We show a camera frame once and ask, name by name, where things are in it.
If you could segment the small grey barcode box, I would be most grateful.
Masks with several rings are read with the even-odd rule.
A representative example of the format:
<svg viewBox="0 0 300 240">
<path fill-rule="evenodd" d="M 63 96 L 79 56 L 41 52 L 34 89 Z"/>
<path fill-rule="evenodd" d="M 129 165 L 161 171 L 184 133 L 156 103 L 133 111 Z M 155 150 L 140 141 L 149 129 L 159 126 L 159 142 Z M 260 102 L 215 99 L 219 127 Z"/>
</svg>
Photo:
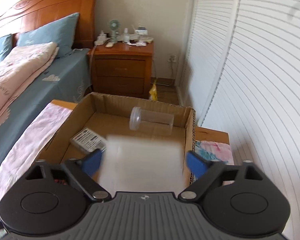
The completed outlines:
<svg viewBox="0 0 300 240">
<path fill-rule="evenodd" d="M 96 150 L 105 151 L 107 141 L 104 137 L 89 128 L 84 128 L 70 139 L 70 143 L 84 154 L 94 153 Z"/>
</svg>

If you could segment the white translucent plastic container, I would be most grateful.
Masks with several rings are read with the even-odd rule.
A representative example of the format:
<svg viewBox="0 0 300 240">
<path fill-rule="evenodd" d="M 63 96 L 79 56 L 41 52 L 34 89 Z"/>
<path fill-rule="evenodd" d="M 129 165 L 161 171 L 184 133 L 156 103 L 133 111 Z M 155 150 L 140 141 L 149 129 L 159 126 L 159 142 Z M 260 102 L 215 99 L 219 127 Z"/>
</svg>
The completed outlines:
<svg viewBox="0 0 300 240">
<path fill-rule="evenodd" d="M 98 183 L 112 196 L 126 192 L 174 192 L 185 188 L 181 143 L 111 135 Z"/>
</svg>

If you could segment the clear plastic jar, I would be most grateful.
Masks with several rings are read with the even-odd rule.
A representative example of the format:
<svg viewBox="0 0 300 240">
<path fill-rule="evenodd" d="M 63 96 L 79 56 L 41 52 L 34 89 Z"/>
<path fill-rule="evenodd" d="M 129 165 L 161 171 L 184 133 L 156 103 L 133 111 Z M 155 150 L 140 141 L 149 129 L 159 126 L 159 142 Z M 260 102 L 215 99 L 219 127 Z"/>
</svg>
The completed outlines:
<svg viewBox="0 0 300 240">
<path fill-rule="evenodd" d="M 134 107 L 130 113 L 129 128 L 133 131 L 154 135 L 170 135 L 174 122 L 174 115 L 149 111 Z"/>
</svg>

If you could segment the red toy car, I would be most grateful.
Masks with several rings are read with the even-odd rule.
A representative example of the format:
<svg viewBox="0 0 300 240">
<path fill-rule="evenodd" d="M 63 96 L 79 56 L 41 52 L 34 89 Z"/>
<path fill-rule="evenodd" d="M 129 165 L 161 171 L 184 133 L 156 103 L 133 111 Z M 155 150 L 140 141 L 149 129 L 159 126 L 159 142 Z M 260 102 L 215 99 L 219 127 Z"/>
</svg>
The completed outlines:
<svg viewBox="0 0 300 240">
<path fill-rule="evenodd" d="M 63 171 L 61 169 L 51 169 L 51 175 L 52 175 L 53 181 L 55 183 L 58 183 L 61 185 L 69 184 L 69 178 L 65 171 Z"/>
</svg>

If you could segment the pink floral table cloth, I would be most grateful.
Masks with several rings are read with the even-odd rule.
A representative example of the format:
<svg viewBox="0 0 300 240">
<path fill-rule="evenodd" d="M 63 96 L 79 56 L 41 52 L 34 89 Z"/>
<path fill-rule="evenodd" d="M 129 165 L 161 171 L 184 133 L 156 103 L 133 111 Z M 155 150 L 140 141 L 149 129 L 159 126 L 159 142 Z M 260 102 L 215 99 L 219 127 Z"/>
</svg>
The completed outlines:
<svg viewBox="0 0 300 240">
<path fill-rule="evenodd" d="M 0 166 L 0 200 L 30 167 L 74 107 L 75 103 L 53 100 L 26 128 Z M 207 160 L 219 159 L 228 165 L 234 163 L 226 132 L 197 127 L 195 151 Z"/>
</svg>

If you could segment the blue bed sheet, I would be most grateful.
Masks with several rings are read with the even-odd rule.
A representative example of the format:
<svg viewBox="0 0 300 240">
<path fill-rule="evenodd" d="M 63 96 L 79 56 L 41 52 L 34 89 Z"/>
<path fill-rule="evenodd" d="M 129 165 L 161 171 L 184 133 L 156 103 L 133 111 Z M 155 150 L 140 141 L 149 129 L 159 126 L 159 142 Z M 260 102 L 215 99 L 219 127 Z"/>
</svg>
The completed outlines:
<svg viewBox="0 0 300 240">
<path fill-rule="evenodd" d="M 25 129 L 52 100 L 78 103 L 91 86 L 88 49 L 55 59 L 0 118 L 0 165 Z"/>
</svg>

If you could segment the wooden nightstand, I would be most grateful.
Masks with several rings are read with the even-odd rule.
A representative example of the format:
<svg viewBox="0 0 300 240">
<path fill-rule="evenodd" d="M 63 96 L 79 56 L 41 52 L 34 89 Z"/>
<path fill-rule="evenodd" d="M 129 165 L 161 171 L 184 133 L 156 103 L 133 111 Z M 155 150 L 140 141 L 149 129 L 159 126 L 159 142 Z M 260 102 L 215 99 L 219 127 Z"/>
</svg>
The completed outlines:
<svg viewBox="0 0 300 240">
<path fill-rule="evenodd" d="M 149 98 L 154 43 L 144 47 L 118 42 L 96 46 L 88 53 L 94 92 Z"/>
</svg>

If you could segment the white louvered closet door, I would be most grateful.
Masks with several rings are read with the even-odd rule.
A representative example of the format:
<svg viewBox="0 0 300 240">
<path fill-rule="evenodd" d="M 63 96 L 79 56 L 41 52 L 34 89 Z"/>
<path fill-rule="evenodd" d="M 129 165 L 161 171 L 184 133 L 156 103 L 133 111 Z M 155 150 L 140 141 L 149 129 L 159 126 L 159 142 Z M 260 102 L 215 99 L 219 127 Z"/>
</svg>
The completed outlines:
<svg viewBox="0 0 300 240">
<path fill-rule="evenodd" d="M 300 235 L 300 0 L 194 0 L 181 93 L 283 191 Z"/>
</svg>

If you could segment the pink floral folded quilt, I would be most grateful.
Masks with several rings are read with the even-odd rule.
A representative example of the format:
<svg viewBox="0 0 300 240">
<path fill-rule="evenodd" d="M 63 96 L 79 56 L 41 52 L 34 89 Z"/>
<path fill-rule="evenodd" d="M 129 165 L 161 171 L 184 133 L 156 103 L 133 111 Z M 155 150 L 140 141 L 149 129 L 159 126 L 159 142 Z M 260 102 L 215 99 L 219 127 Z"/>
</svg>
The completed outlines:
<svg viewBox="0 0 300 240">
<path fill-rule="evenodd" d="M 0 118 L 11 103 L 54 61 L 55 42 L 14 47 L 0 62 Z"/>
</svg>

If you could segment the clear spray bottle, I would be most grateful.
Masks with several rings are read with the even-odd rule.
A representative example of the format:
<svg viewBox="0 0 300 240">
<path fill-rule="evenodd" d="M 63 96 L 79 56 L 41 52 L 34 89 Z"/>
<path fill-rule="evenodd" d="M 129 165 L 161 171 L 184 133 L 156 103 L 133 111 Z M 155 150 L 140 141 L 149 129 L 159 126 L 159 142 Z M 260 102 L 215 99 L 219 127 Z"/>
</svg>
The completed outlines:
<svg viewBox="0 0 300 240">
<path fill-rule="evenodd" d="M 124 33 L 123 33 L 123 42 L 129 43 L 130 42 L 130 35 L 128 28 L 125 28 Z"/>
</svg>

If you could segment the blue pillow near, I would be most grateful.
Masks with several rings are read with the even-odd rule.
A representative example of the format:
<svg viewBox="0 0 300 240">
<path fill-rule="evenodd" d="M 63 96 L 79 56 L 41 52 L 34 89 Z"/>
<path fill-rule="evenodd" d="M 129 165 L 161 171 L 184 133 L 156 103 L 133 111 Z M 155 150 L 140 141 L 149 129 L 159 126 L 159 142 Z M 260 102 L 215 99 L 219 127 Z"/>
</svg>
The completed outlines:
<svg viewBox="0 0 300 240">
<path fill-rule="evenodd" d="M 72 45 L 76 26 L 79 19 L 79 12 L 75 12 L 59 20 L 50 22 L 38 29 L 31 30 L 19 35 L 17 46 L 30 46 L 54 42 L 59 51 L 57 58 L 68 56 L 72 53 Z"/>
</svg>

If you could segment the small green desk fan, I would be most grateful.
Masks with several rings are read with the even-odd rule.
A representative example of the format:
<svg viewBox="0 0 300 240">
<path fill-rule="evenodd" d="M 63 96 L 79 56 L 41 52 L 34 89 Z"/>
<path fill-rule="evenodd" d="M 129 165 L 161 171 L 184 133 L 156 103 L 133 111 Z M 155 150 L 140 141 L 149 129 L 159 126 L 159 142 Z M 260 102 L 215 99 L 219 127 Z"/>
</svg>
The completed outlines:
<svg viewBox="0 0 300 240">
<path fill-rule="evenodd" d="M 110 28 L 110 31 L 111 31 L 110 41 L 113 42 L 113 43 L 117 43 L 117 33 L 118 33 L 119 28 L 120 28 L 120 22 L 117 19 L 112 19 L 109 22 L 109 28 Z"/>
</svg>

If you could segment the white gadget on stand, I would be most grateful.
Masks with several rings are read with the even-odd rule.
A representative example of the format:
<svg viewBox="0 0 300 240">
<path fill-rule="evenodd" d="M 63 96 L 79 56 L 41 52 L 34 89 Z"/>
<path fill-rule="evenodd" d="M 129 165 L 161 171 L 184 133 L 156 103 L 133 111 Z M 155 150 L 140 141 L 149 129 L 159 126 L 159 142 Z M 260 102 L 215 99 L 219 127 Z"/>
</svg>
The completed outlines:
<svg viewBox="0 0 300 240">
<path fill-rule="evenodd" d="M 146 44 L 151 44 L 154 41 L 154 38 L 148 35 L 146 27 L 139 26 L 134 29 L 134 32 L 138 36 L 137 46 L 144 47 Z"/>
</svg>

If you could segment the orange wooden headboard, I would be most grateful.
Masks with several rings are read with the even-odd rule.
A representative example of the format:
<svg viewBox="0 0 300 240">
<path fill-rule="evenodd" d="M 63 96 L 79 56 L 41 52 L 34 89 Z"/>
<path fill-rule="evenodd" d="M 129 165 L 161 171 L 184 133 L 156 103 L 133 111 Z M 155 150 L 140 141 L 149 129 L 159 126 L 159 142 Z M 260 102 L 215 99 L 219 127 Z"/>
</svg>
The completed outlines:
<svg viewBox="0 0 300 240">
<path fill-rule="evenodd" d="M 21 33 L 79 13 L 73 48 L 92 48 L 95 40 L 96 0 L 21 0 L 0 16 L 0 37 L 13 34 L 13 45 Z"/>
</svg>

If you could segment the white wall socket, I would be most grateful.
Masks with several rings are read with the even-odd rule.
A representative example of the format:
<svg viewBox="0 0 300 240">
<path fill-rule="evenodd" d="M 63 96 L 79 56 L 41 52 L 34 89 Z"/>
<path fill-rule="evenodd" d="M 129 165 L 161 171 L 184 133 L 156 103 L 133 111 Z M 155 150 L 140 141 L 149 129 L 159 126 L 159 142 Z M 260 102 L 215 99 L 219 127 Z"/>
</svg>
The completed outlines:
<svg viewBox="0 0 300 240">
<path fill-rule="evenodd" d="M 170 63 L 176 63 L 177 62 L 177 55 L 170 54 L 169 58 L 168 58 L 168 62 L 170 62 Z"/>
</svg>

